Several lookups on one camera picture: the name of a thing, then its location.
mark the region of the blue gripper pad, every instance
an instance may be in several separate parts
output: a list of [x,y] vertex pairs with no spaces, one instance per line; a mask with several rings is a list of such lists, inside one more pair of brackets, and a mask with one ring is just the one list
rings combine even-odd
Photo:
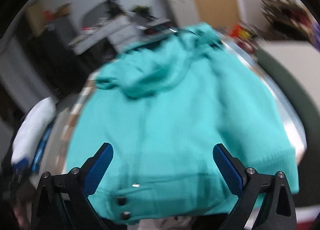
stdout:
[[111,144],[108,144],[103,152],[99,155],[97,161],[93,164],[84,179],[82,192],[86,197],[93,195],[96,192],[98,185],[100,184],[112,159],[113,147]]
[[241,196],[243,193],[242,177],[238,174],[231,161],[227,158],[227,155],[218,144],[214,146],[212,153],[213,159],[231,193],[236,196]]

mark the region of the cardboard box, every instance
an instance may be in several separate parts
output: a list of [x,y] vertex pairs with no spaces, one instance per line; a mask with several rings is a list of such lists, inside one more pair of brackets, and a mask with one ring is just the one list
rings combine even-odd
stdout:
[[28,24],[35,37],[39,37],[48,24],[41,4],[30,6],[26,10]]
[[64,16],[68,16],[70,15],[70,12],[71,12],[71,8],[70,8],[70,5],[71,3],[67,3],[67,4],[64,4],[60,7],[58,7],[56,13],[54,14],[54,16],[56,18],[58,17],[64,17]]

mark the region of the hood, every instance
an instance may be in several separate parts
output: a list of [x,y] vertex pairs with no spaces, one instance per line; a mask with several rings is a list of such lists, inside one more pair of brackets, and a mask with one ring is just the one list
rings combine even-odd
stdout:
[[96,87],[109,90],[120,87],[125,95],[141,98],[169,90],[183,80],[189,66],[203,49],[213,50],[219,36],[202,23],[149,43],[134,45],[118,61],[102,67]]

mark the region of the snap button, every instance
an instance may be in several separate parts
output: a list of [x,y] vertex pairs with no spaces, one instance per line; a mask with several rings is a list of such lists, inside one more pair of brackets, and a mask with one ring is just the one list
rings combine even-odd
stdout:
[[127,198],[126,197],[117,197],[117,204],[118,206],[123,206],[125,205],[127,202]]
[[122,220],[128,220],[131,217],[131,213],[128,211],[121,212],[120,214]]

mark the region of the zipper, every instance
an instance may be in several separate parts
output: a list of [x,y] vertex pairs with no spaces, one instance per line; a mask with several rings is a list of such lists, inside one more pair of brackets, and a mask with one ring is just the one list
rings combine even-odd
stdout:
[[146,134],[146,126],[148,123],[148,114],[151,109],[151,101],[152,101],[153,96],[147,97],[146,98],[146,109],[144,112],[143,119],[141,121],[141,131],[140,131],[140,136],[139,136],[139,143],[137,146],[137,150],[135,153],[135,158],[134,158],[134,163],[133,163],[133,187],[139,187],[139,172],[141,168],[141,156],[142,156],[142,150],[143,150],[143,145],[144,145],[144,138]]

